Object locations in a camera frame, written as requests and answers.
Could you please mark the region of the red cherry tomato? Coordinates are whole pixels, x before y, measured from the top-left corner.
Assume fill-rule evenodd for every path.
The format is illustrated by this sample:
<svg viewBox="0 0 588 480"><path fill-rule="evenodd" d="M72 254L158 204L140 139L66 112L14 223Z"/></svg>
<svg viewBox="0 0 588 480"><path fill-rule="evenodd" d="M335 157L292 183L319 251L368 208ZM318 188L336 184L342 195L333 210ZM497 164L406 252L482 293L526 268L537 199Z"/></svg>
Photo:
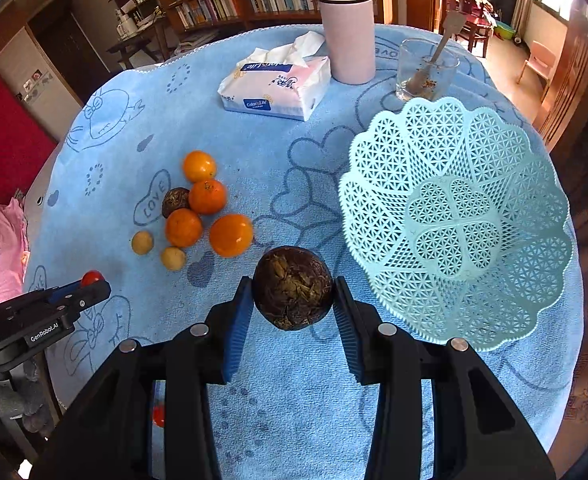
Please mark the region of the red cherry tomato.
<svg viewBox="0 0 588 480"><path fill-rule="evenodd" d="M90 270L84 274L81 278L81 286L87 287L91 286L96 282L100 282L104 280L104 276L98 270Z"/></svg>
<svg viewBox="0 0 588 480"><path fill-rule="evenodd" d="M165 427L165 407L163 404L155 404L153 406L152 421L159 428Z"/></svg>

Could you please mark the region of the yellow longan fruit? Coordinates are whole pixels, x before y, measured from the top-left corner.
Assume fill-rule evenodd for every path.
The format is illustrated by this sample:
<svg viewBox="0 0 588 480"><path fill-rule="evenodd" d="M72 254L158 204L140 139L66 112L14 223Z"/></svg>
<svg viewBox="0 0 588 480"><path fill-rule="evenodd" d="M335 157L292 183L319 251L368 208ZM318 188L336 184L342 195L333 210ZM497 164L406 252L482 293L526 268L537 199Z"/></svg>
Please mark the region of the yellow longan fruit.
<svg viewBox="0 0 588 480"><path fill-rule="evenodd" d="M168 246L160 253L163 266L172 272L180 271L187 262L187 255L181 248Z"/></svg>
<svg viewBox="0 0 588 480"><path fill-rule="evenodd" d="M154 247L154 238L153 235L149 231L141 230L138 231L131 240L131 249L132 251L139 255L143 256L148 254L152 248Z"/></svg>

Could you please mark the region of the dark brown passion fruit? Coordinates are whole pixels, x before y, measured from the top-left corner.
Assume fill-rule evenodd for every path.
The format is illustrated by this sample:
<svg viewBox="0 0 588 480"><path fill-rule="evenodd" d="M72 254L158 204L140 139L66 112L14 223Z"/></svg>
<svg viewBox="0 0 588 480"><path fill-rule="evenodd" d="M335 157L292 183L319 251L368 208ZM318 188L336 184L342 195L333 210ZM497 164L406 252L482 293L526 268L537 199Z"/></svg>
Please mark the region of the dark brown passion fruit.
<svg viewBox="0 0 588 480"><path fill-rule="evenodd" d="M333 276L308 249L280 246L265 252L251 279L257 310L279 330L302 330L323 320L334 303Z"/></svg>

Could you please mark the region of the orange tangerine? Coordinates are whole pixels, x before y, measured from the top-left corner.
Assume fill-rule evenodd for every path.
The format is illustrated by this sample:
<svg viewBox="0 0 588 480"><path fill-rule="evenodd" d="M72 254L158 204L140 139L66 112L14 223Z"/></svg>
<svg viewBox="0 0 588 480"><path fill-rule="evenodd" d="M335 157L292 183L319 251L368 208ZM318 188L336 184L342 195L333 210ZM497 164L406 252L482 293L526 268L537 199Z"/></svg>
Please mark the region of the orange tangerine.
<svg viewBox="0 0 588 480"><path fill-rule="evenodd" d="M209 244L223 258L243 254L253 243L253 238L253 223L244 214L226 214L213 222L209 229Z"/></svg>
<svg viewBox="0 0 588 480"><path fill-rule="evenodd" d="M180 208L172 211L165 224L168 243L179 248L193 246L203 234L203 223L194 211Z"/></svg>
<svg viewBox="0 0 588 480"><path fill-rule="evenodd" d="M215 179L198 181L190 189L189 204L197 214L218 214L227 205L227 190Z"/></svg>
<svg viewBox="0 0 588 480"><path fill-rule="evenodd" d="M192 151L185 155L182 170L191 183L210 180L217 174L216 160L206 152Z"/></svg>

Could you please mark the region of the pink cloth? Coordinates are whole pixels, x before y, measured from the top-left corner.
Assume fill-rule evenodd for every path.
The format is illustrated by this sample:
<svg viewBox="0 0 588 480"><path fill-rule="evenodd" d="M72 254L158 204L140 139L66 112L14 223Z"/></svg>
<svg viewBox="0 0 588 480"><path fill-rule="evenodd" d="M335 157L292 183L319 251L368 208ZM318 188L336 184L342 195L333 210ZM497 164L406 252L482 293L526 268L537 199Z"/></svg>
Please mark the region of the pink cloth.
<svg viewBox="0 0 588 480"><path fill-rule="evenodd" d="M0 205L0 304L23 293L29 256L23 203L12 197Z"/></svg>

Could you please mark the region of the blue patterned tablecloth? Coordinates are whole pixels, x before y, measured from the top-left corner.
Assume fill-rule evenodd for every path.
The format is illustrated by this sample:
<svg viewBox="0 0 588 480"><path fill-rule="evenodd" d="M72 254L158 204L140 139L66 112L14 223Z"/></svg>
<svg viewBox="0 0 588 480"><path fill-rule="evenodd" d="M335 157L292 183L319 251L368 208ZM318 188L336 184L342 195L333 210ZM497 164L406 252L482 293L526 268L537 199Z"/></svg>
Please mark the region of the blue patterned tablecloth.
<svg viewBox="0 0 588 480"><path fill-rule="evenodd" d="M374 296L343 232L338 185L353 139L383 112L408 102L396 96L399 46L431 32L379 25L375 76L361 86L334 81L305 122L226 110L218 87L255 49L291 44L300 26L279 26L207 44L169 63L125 70L96 90L73 122L55 160L32 243L28 286L61 287L98 270L111 296L83 310L73 333L48 351L49 372L65 413L37 479L166 479L164 428L152 421L165 406L165 344L206 320L252 279L265 252L310 250L333 281L344 278L354 300L417 342L422 377L419 478L551 479L548 449L567 404L582 322L582 281L570 215L572 256L563 295L539 314L528 336L480 351L466 339L442 344L415 333ZM477 58L460 59L442 98L469 110L488 107L528 134L551 159L539 134L494 88ZM185 155L216 160L227 190L218 214L197 214L201 238L181 248L187 262L167 270L161 204L171 188L194 183ZM209 229L226 214L253 223L253 243L223 258ZM138 231L154 247L131 249ZM239 369L227 385L208 387L219 479L367 479L379 386L350 373L334 304L302 330L279 330L254 304Z"/></svg>

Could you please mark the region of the light blue plastic basket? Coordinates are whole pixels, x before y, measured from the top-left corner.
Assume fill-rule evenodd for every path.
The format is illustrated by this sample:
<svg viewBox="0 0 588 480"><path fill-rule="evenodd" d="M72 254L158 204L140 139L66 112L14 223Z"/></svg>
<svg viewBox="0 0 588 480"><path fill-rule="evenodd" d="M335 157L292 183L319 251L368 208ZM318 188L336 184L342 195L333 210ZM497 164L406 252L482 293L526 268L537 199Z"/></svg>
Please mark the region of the light blue plastic basket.
<svg viewBox="0 0 588 480"><path fill-rule="evenodd" d="M422 338L488 351L563 295L567 197L522 128L488 107L414 99L349 148L343 232L374 296Z"/></svg>

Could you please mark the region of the metal spoon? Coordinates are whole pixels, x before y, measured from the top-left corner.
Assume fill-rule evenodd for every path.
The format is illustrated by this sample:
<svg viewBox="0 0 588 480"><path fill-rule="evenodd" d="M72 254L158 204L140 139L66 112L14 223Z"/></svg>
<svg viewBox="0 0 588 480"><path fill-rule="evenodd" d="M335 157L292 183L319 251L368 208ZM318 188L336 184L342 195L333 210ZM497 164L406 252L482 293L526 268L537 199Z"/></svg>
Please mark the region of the metal spoon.
<svg viewBox="0 0 588 480"><path fill-rule="evenodd" d="M452 36L461 32L465 22L465 15L461 12L452 11L446 14L446 19L443 22L442 37L437 48L425 66L420 68L405 86L405 89L412 96L421 96L423 94L423 91L427 88L426 81L428 81L429 75L431 74L431 69L437 64L441 52L446 47L446 43Z"/></svg>

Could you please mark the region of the clear glass cup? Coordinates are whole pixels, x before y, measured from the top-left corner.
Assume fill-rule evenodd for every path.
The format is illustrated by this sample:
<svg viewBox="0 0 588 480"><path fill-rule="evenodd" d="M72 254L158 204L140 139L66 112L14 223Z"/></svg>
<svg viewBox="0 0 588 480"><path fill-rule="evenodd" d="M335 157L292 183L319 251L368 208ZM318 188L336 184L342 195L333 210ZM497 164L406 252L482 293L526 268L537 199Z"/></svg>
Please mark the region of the clear glass cup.
<svg viewBox="0 0 588 480"><path fill-rule="evenodd" d="M436 101L446 93L460 66L460 59L449 48L438 50L435 41L408 38L399 46L396 96L403 102L414 98Z"/></svg>

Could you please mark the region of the tissue pack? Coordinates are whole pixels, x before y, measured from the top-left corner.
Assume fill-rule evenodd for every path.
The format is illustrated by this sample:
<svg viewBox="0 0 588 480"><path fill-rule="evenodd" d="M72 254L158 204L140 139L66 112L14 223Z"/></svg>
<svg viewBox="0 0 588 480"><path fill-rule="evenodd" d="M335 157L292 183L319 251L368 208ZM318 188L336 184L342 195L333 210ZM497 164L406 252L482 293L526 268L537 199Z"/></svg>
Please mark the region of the tissue pack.
<svg viewBox="0 0 588 480"><path fill-rule="evenodd" d="M219 84L223 107L230 112L305 122L332 79L331 60L319 53L323 44L324 36L306 32L291 44L255 49Z"/></svg>

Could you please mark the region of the wooden door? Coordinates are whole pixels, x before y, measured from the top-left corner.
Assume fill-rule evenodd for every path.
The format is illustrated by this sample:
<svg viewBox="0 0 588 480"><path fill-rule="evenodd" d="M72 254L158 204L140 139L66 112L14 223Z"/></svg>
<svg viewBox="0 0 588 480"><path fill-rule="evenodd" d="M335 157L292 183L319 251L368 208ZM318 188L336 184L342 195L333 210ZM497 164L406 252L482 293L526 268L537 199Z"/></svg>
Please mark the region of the wooden door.
<svg viewBox="0 0 588 480"><path fill-rule="evenodd" d="M588 3L572 5L567 35L533 127L548 154L563 157L588 120Z"/></svg>

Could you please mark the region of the small pink chair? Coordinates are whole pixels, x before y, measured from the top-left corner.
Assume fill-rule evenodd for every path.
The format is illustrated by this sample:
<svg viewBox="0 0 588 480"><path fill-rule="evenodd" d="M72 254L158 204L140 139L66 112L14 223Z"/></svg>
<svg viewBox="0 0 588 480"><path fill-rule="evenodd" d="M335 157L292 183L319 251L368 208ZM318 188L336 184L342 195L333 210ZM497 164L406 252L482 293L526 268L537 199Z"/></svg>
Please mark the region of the small pink chair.
<svg viewBox="0 0 588 480"><path fill-rule="evenodd" d="M534 40L530 46L529 58L522 64L522 69L516 79L516 84L520 84L522 76L526 70L532 70L540 78L545 81L544 90L541 100L544 100L553 78L554 67L556 64L556 54L549 49L545 44Z"/></svg>

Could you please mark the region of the red wooden chair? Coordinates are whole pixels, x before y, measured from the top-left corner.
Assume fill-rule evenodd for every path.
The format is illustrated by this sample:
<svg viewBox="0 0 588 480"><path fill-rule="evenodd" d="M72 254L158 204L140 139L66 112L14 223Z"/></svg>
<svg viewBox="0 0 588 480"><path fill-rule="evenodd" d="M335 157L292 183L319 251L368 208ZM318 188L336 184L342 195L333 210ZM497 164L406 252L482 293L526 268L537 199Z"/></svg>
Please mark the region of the red wooden chair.
<svg viewBox="0 0 588 480"><path fill-rule="evenodd" d="M455 35L455 39L463 38L467 41L467 50L472 52L477 44L482 45L482 57L488 52L489 39L494 26L490 21L486 0L442 0L442 22L450 11L464 15L465 24Z"/></svg>

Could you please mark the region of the pink thermos bottle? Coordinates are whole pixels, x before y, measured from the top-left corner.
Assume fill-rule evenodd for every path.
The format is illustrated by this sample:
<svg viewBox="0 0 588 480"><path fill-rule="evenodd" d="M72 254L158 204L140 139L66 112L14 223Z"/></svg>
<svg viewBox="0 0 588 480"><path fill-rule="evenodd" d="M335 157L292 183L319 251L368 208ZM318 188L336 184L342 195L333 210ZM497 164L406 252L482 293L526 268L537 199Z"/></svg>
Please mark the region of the pink thermos bottle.
<svg viewBox="0 0 588 480"><path fill-rule="evenodd" d="M372 0L317 0L332 76L342 84L366 84L375 76Z"/></svg>

